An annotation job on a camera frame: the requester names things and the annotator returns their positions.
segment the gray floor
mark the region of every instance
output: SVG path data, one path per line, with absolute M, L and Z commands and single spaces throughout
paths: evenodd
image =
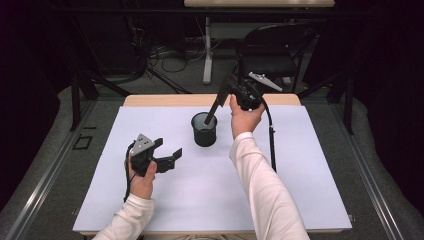
M 202 60 L 189 61 L 183 71 L 165 74 L 190 92 L 216 93 L 221 80 L 231 72 L 233 59 L 233 52 L 228 51 L 225 44 L 215 49 L 210 85 L 202 83 Z M 160 63 L 155 69 L 161 70 Z M 165 67 L 174 70 L 183 65 L 174 58 L 164 62 Z M 174 93 L 149 74 L 121 86 L 137 94 Z M 0 239 L 82 239 L 72 232 L 72 226 L 123 102 L 122 97 L 103 86 L 98 86 L 98 90 L 101 93 L 98 101 L 82 101 L 84 118 L 75 132 L 69 132 L 72 124 L 70 89 L 59 94 L 61 109 L 55 124 L 0 214 Z M 326 91 L 322 89 L 302 99 L 302 104 L 307 107 L 346 209 L 355 221 L 352 230 L 311 234 L 311 239 L 424 239 L 423 217 L 402 196 L 375 153 L 366 108 L 354 102 L 355 135 L 350 136 L 340 125 L 341 105 L 328 105 L 324 98 Z M 79 136 L 92 137 L 88 149 L 75 149 L 82 144 L 76 144 Z M 364 166 L 370 176 L 363 175 L 361 167 Z

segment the white long sleeve shirt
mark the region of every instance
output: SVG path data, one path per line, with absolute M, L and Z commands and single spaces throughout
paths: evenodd
M 249 199 L 256 237 L 259 240 L 309 239 L 290 192 L 269 165 L 251 132 L 236 137 L 230 159 Z
M 112 221 L 93 240 L 137 239 L 153 215 L 154 201 L 130 195 Z

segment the fingers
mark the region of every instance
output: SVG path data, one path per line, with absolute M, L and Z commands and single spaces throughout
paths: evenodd
M 158 168 L 157 163 L 155 161 L 150 161 L 150 164 L 149 164 L 149 167 L 147 168 L 144 179 L 147 181 L 153 182 L 153 180 L 155 179 L 157 168 Z
M 231 108 L 231 111 L 233 112 L 240 110 L 240 107 L 237 103 L 236 96 L 234 94 L 230 95 L 230 108 Z
M 255 109 L 254 111 L 258 111 L 262 115 L 262 113 L 265 111 L 265 105 L 261 103 L 261 105 L 259 105 L 259 107 Z

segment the white table surface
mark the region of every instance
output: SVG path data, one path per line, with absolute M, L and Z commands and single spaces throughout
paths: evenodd
M 277 173 L 291 191 L 306 229 L 340 231 L 351 223 L 328 168 L 317 136 L 303 106 L 270 105 Z M 175 169 L 157 174 L 156 209 L 144 234 L 242 233 L 254 230 L 247 198 L 228 157 L 232 144 L 230 109 L 218 108 L 217 141 L 208 148 L 193 139 L 191 118 L 210 107 L 121 107 L 81 207 L 74 231 L 103 229 L 123 204 L 126 190 L 125 152 L 143 133 L 163 138 L 155 157 L 183 155 Z M 254 136 L 269 155 L 268 121 L 264 115 Z

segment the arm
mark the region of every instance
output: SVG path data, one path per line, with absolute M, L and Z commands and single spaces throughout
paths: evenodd
M 131 180 L 130 195 L 122 208 L 115 213 L 112 221 L 96 235 L 95 240 L 137 239 L 152 218 L 154 201 L 151 196 L 157 164 L 151 161 L 146 175 L 140 177 L 132 169 L 131 159 L 125 163 L 129 165 L 130 176 L 134 176 Z
M 231 96 L 234 143 L 230 159 L 250 203 L 258 239 L 309 239 L 290 192 L 258 148 L 252 132 L 265 108 L 243 111 Z
M 153 215 L 154 201 L 132 193 L 112 221 L 93 240 L 137 239 Z

